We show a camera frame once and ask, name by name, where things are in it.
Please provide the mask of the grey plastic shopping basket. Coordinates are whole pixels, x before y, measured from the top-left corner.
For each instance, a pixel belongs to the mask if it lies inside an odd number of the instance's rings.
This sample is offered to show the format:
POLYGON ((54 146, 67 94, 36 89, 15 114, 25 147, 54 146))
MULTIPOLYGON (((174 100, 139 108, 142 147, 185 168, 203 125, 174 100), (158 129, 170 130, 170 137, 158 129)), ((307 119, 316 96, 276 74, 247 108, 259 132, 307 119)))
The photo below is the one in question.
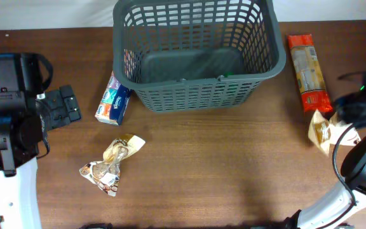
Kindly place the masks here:
POLYGON ((127 0, 112 16, 115 76, 154 112, 237 106, 286 64, 272 0, 127 0))

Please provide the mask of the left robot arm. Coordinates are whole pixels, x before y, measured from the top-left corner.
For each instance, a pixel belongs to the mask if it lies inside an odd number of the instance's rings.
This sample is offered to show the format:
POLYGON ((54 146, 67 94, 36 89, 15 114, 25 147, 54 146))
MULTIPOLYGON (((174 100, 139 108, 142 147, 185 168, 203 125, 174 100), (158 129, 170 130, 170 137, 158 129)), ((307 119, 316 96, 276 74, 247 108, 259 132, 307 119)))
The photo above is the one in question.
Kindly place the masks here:
POLYGON ((38 53, 0 53, 0 228, 40 228, 38 145, 48 132, 79 121, 69 85, 50 91, 53 66, 38 53))

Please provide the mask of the tissue pack multipack box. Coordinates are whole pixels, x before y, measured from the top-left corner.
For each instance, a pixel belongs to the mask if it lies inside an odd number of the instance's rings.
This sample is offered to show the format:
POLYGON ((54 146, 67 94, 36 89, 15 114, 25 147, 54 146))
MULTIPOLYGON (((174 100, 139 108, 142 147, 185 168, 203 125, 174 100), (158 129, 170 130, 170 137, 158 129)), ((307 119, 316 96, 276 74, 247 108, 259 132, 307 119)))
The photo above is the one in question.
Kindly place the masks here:
POLYGON ((112 72, 95 113, 96 119, 102 123, 120 126, 131 94, 132 91, 123 86, 112 72))

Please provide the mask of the jar with green lid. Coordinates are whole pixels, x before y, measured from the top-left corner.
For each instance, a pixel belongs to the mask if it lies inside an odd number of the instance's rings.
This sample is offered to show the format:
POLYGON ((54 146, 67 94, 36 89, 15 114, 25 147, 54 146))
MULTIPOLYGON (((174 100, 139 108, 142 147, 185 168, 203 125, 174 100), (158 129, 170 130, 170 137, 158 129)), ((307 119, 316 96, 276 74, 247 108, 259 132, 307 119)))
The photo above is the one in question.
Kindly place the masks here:
POLYGON ((231 76, 231 75, 234 75, 234 73, 232 73, 232 72, 225 73, 225 74, 224 74, 224 77, 228 77, 228 76, 231 76))

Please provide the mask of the long pasta package red ends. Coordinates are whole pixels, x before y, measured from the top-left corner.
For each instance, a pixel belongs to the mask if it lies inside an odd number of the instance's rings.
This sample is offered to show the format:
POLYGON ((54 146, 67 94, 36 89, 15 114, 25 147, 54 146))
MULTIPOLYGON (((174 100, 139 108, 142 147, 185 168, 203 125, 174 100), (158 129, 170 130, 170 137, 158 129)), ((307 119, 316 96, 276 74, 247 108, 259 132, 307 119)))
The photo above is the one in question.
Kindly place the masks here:
POLYGON ((311 34, 287 36, 304 111, 333 110, 311 34))

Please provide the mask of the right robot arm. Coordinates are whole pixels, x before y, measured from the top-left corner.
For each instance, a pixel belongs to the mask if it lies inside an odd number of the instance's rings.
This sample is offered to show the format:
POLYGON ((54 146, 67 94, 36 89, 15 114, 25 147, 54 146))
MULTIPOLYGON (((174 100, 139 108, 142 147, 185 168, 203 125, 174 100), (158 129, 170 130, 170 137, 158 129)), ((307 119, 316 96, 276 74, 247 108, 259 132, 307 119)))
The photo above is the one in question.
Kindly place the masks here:
MULTIPOLYGON (((358 92, 336 100, 338 117, 348 124, 347 130, 366 127, 366 71, 358 92)), ((346 155, 341 167, 336 158, 341 141, 332 153, 332 166, 338 182, 319 201, 292 217, 282 228, 343 228, 343 222, 366 208, 366 136, 346 155)))

